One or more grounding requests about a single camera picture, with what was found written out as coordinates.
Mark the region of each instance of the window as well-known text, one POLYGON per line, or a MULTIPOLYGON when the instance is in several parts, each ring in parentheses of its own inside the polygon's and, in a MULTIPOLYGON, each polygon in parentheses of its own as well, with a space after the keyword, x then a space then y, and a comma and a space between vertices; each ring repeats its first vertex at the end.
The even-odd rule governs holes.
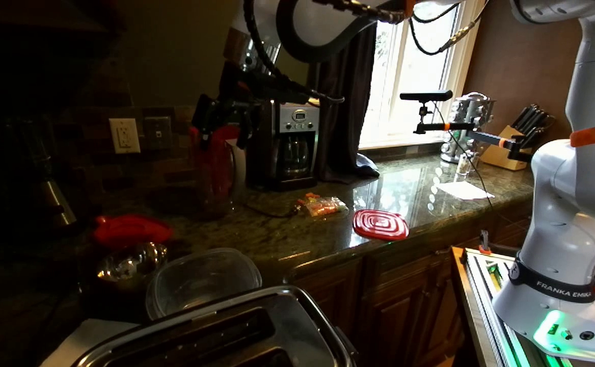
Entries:
MULTIPOLYGON (((419 17, 432 17, 446 7, 448 4, 419 2, 416 13, 419 17)), ((419 44, 431 51, 438 48, 457 29, 474 19, 480 7, 483 2, 462 2, 436 22, 413 22, 419 44)), ((373 85, 360 132, 360 149, 419 144, 446 138, 446 132, 413 134, 419 121, 419 102, 400 100, 400 93, 452 89, 455 98, 458 98, 464 85, 477 29, 479 26, 455 47, 431 57, 416 47, 407 22, 377 24, 373 85)), ((451 111, 451 102, 440 105, 444 116, 451 111)))

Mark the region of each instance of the coffee maker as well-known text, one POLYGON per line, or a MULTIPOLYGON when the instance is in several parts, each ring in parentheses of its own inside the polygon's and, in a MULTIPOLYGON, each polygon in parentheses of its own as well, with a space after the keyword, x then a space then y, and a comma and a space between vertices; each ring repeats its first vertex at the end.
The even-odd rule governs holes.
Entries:
POLYGON ((315 184, 319 107, 314 102, 261 102, 246 146, 246 185, 292 190, 315 184))

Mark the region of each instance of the red coaster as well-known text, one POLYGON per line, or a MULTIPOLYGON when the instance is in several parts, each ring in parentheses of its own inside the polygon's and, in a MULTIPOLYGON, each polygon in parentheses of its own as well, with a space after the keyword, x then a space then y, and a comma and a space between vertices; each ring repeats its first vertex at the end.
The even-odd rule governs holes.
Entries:
POLYGON ((353 217, 354 233, 380 241, 404 241, 409 229, 400 213, 357 210, 353 217))

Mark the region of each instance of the clear plastic container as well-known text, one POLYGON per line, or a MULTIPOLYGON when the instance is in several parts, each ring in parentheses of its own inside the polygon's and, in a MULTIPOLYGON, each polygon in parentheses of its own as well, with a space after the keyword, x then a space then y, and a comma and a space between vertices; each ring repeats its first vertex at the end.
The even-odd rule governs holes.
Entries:
POLYGON ((256 264, 234 248, 212 248, 164 264, 146 289, 150 320, 263 285, 256 264))

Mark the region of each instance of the kitchen counter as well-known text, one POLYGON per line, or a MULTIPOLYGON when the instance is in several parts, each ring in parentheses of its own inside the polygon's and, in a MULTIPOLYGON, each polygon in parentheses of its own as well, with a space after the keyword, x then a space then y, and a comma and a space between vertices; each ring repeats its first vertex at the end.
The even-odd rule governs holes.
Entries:
MULTIPOLYGON (((214 247, 239 248, 258 264, 269 285, 400 247, 400 243, 354 234, 351 225, 354 210, 400 213, 411 229, 405 243, 426 247, 431 239, 458 241, 473 233, 479 236, 479 228, 489 228, 494 220, 529 205, 531 200, 528 168, 505 171, 479 164, 479 171, 458 172, 457 164, 446 164, 438 156, 416 156, 380 163, 380 172, 380 179, 353 185, 317 184, 292 191, 244 190, 233 211, 219 220, 161 213, 160 207, 142 201, 125 201, 108 213, 137 211, 169 224, 178 239, 169 247, 172 257, 214 247), (494 197, 458 200, 438 187, 451 182, 486 187, 494 197), (295 201, 306 191, 339 197, 346 210, 323 217, 312 217, 304 210, 295 211, 295 201)), ((87 315, 76 291, 76 251, 85 243, 83 239, 85 234, 0 244, 0 364, 38 362, 87 315)))

